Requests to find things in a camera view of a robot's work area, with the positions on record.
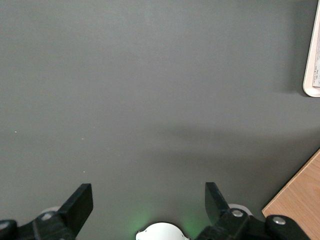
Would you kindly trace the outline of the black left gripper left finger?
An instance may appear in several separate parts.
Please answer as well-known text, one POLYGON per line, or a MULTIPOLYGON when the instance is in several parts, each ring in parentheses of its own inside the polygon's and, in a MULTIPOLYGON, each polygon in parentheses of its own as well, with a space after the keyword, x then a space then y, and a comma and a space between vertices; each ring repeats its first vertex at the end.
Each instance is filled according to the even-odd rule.
POLYGON ((56 210, 47 210, 32 221, 36 240, 75 240, 93 210, 90 183, 81 184, 56 210))

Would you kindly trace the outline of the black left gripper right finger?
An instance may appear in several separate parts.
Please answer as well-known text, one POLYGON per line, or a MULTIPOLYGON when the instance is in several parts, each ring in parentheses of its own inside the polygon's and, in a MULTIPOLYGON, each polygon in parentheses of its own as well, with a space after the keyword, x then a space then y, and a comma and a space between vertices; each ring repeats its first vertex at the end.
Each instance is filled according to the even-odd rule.
POLYGON ((205 184, 205 210, 210 225, 197 236, 198 240, 243 240, 250 217, 242 209, 231 208, 214 182, 205 184))

